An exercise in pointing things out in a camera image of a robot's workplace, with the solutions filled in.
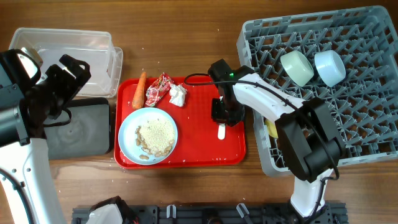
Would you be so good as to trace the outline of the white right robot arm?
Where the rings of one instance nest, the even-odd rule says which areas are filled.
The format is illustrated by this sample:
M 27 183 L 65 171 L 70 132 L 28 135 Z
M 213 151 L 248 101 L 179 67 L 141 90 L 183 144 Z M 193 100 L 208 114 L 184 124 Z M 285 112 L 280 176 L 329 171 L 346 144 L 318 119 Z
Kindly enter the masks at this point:
M 320 98 L 303 100 L 265 82 L 253 69 L 233 70 L 220 59 L 208 75 L 218 89 L 211 118 L 234 126 L 244 119 L 248 106 L 275 124 L 285 164 L 295 176 L 290 206 L 297 219 L 310 223 L 324 209 L 326 183 L 345 154 L 344 141 L 326 103 Z

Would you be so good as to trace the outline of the mint green bowl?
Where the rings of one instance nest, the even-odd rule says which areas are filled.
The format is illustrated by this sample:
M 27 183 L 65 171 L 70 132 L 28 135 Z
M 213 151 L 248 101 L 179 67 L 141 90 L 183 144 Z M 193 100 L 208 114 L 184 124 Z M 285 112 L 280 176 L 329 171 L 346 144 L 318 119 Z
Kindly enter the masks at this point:
M 294 50 L 280 57 L 280 62 L 290 79 L 303 87 L 314 76 L 313 67 L 303 53 Z

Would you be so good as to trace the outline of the light blue bowl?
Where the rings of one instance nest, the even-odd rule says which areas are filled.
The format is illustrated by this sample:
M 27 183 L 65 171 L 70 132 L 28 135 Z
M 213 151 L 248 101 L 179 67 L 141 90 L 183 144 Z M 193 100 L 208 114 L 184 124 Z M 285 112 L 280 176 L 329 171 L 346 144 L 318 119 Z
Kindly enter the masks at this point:
M 314 59 L 317 72 L 328 87 L 333 87 L 345 79 L 345 65 L 334 50 L 316 53 Z

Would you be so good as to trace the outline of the white plastic spoon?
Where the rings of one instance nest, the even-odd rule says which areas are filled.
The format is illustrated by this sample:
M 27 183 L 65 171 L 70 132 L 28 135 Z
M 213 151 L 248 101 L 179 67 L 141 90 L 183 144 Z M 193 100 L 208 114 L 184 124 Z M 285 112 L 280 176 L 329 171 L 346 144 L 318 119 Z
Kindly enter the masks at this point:
M 218 125 L 218 134 L 217 137 L 219 140 L 223 140 L 226 136 L 226 126 L 224 123 Z

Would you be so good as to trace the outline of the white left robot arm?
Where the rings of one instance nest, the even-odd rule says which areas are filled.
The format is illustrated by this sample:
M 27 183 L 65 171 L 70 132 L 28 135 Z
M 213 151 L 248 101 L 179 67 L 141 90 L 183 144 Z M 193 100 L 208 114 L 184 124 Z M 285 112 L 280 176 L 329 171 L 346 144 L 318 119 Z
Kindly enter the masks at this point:
M 65 223 L 49 166 L 46 119 L 57 119 L 90 79 L 67 54 L 49 66 L 34 49 L 1 52 L 1 185 L 15 223 Z

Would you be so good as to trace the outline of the yellow plastic cup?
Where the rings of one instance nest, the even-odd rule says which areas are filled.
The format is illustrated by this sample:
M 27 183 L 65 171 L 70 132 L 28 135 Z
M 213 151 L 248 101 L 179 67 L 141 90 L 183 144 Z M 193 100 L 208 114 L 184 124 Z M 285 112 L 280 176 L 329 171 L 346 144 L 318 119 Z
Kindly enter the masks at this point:
M 271 136 L 272 138 L 278 138 L 278 134 L 277 134 L 277 129 L 276 126 L 273 122 L 271 122 L 270 120 L 266 119 L 264 124 L 267 127 L 267 131 L 269 133 L 269 136 Z

